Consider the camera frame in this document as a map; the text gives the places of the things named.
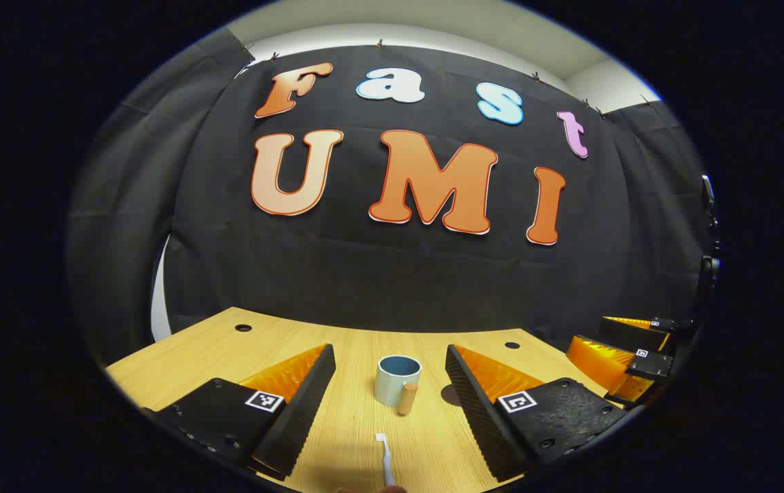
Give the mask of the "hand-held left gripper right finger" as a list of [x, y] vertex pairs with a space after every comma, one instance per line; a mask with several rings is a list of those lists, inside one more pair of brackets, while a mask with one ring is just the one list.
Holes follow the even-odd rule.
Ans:
[[448, 345], [445, 369], [499, 483], [567, 461], [627, 414], [578, 381], [545, 383], [460, 344]]

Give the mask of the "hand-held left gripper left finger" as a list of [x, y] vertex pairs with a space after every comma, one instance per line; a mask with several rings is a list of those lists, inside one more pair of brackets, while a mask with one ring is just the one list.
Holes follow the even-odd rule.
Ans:
[[232, 467], [284, 481], [335, 371], [334, 346], [320, 344], [238, 383], [211, 378], [170, 405], [142, 413]]

